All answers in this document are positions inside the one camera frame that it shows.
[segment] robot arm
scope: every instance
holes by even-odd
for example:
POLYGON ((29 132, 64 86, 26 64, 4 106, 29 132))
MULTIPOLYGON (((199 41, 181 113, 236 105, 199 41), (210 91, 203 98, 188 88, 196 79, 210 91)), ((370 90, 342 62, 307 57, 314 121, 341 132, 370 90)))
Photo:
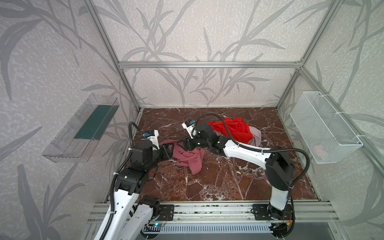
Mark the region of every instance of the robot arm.
MULTIPOLYGON (((268 181, 272 185, 268 212, 271 217, 282 219, 287 200, 291 195, 292 188, 290 186, 295 171, 293 162, 286 153, 262 152, 271 149, 247 144, 242 145, 258 149, 261 152, 240 147, 229 137, 217 136, 208 124, 199 124, 195 127, 193 122, 185 122, 182 126, 187 130, 189 137, 180 140, 177 144, 185 151, 191 151, 196 147, 204 147, 214 154, 236 157, 265 169, 268 181)), ((148 181, 149 171, 157 166, 159 162, 169 160, 172 157, 173 147, 169 149, 171 144, 159 146, 158 135, 157 130, 149 130, 144 134, 146 138, 132 147, 131 166, 123 169, 118 174, 114 184, 115 212, 111 213, 111 208, 109 208, 94 238, 95 240, 135 239, 146 223, 158 217, 158 199, 145 196, 139 202, 131 220, 124 227, 130 208, 134 205, 144 184, 148 181), (110 214, 113 214, 114 217, 108 227, 107 222, 110 214), (103 238, 102 233, 105 229, 107 234, 103 238)))
POLYGON ((247 162, 256 164, 266 171, 267 179, 272 185, 272 195, 268 210, 270 215, 279 218, 283 215, 286 203, 291 196, 291 182, 295 172, 293 161, 285 152, 266 153, 270 148, 255 147, 242 144, 251 149, 258 149, 261 152, 239 147, 229 137, 217 136, 212 127, 208 124, 199 124, 197 127, 194 121, 185 121, 182 126, 187 130, 189 137, 181 140, 179 145, 186 151, 195 147, 206 147, 214 154, 226 157, 236 157, 247 162))

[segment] wallpaper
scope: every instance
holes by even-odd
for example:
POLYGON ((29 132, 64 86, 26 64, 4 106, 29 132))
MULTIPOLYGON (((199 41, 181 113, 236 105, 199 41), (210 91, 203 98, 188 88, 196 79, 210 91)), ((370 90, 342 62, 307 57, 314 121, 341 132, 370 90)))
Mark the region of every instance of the wallpaper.
POLYGON ((81 1, 0 2, 0 239, 78 239, 136 112, 81 1), (120 107, 87 163, 41 154, 90 93, 120 107))
POLYGON ((330 2, 94 1, 120 61, 298 61, 330 2))
POLYGON ((144 68, 125 75, 143 106, 270 107, 277 105, 293 72, 291 68, 144 68))
POLYGON ((303 91, 315 89, 299 77, 278 112, 294 146, 311 157, 307 175, 317 196, 322 201, 331 201, 350 240, 382 239, 384 178, 360 149, 337 163, 316 163, 290 116, 303 91))
MULTIPOLYGON (((94 3, 119 61, 298 61, 331 1, 94 3)), ((276 105, 293 69, 125 72, 142 106, 260 107, 276 105)))
POLYGON ((384 1, 346 1, 307 69, 384 154, 384 1))

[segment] marble floor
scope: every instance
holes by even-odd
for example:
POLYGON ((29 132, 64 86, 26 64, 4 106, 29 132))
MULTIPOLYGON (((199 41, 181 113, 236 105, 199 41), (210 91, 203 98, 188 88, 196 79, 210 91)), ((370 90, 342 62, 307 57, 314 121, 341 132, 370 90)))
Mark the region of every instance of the marble floor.
MULTIPOLYGON (((159 142, 182 139, 188 134, 181 124, 187 119, 196 120, 205 113, 244 119, 245 123, 262 132, 262 146, 291 148, 292 144, 275 108, 170 108, 144 109, 139 123, 143 131, 159 130, 159 142)), ((214 116, 201 120, 217 121, 214 116)), ((302 170, 297 156, 289 153, 296 163, 297 176, 302 170)), ((252 163, 205 152, 202 169, 192 175, 188 167, 176 165, 175 160, 161 162, 155 178, 146 183, 141 195, 152 195, 160 201, 212 201, 212 200, 268 200, 271 185, 264 170, 252 163)), ((294 199, 316 199, 307 177, 293 189, 294 199)))

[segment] clear plastic tray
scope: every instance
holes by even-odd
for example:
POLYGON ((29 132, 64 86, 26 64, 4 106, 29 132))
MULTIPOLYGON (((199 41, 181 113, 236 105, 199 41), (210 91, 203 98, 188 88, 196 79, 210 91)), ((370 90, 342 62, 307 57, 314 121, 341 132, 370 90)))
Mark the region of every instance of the clear plastic tray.
POLYGON ((87 162, 118 108, 116 97, 89 95, 42 155, 53 162, 87 162))

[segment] pink cloth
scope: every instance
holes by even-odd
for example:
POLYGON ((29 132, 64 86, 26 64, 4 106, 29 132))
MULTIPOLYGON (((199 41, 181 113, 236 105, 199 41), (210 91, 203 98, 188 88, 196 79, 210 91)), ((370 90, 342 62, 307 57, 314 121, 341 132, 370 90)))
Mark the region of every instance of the pink cloth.
POLYGON ((192 174, 196 174, 201 171, 202 163, 203 163, 203 157, 205 150, 197 147, 192 151, 184 151, 180 146, 176 144, 177 140, 165 140, 160 143, 165 144, 165 143, 175 143, 175 147, 173 149, 173 157, 177 159, 176 164, 178 166, 184 166, 184 167, 189 167, 191 170, 192 174))

